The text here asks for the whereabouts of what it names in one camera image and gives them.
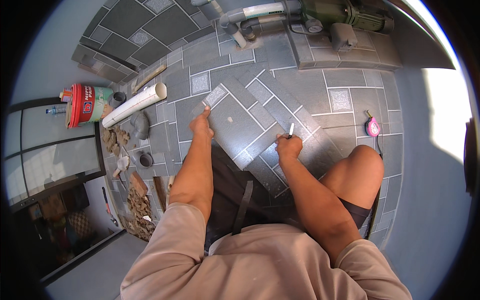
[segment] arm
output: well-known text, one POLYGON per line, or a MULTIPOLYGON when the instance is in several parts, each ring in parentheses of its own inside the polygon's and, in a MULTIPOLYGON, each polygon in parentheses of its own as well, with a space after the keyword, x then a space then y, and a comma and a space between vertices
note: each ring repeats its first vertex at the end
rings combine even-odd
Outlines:
POLYGON ((300 219, 311 236, 325 249, 334 265, 342 250, 361 239, 350 213, 327 187, 301 162, 302 140, 293 135, 277 135, 279 164, 292 190, 300 219))
POLYGON ((169 204, 187 203, 197 207, 207 223, 212 210, 213 172, 212 137, 207 117, 210 107, 190 123, 193 139, 188 155, 178 172, 170 191, 169 204))

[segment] nippon paint logo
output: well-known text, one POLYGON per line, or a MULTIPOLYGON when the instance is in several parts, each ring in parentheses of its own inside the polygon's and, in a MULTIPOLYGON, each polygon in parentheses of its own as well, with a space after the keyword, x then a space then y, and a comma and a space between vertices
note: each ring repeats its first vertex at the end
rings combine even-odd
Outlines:
POLYGON ((91 101, 84 102, 84 114, 89 113, 91 111, 92 111, 92 102, 91 101))

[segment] gray wall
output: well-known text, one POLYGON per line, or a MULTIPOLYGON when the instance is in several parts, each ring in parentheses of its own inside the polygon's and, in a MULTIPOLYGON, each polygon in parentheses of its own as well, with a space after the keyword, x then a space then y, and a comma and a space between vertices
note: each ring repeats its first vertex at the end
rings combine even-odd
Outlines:
POLYGON ((404 120, 404 170, 385 252, 413 299, 429 299, 462 243, 471 198, 465 193, 463 165, 429 140, 429 108, 421 68, 452 65, 440 47, 407 17, 394 12, 394 18, 391 37, 403 63, 395 78, 404 120))
POLYGON ((63 0, 33 41, 20 70, 12 103, 58 97, 74 83, 107 86, 110 81, 77 68, 78 40, 104 0, 63 0))
POLYGON ((60 277, 46 290, 54 300, 113 300, 120 284, 147 242, 129 233, 60 277))

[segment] tiled wall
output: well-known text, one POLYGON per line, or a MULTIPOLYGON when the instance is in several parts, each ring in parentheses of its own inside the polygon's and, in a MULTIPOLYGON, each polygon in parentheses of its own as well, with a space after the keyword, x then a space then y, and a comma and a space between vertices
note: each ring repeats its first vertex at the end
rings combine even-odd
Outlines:
POLYGON ((72 60, 79 68, 123 84, 138 75, 135 71, 214 31, 190 0, 107 0, 72 60))

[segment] pink tape measure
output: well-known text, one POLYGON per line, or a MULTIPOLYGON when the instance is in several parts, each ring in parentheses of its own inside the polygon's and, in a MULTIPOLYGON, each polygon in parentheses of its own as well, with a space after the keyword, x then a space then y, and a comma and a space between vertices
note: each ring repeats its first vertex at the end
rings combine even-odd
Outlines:
POLYGON ((380 126, 378 126, 377 120, 370 114, 367 110, 367 115, 369 117, 368 121, 365 122, 365 130, 369 136, 377 136, 380 133, 380 126))

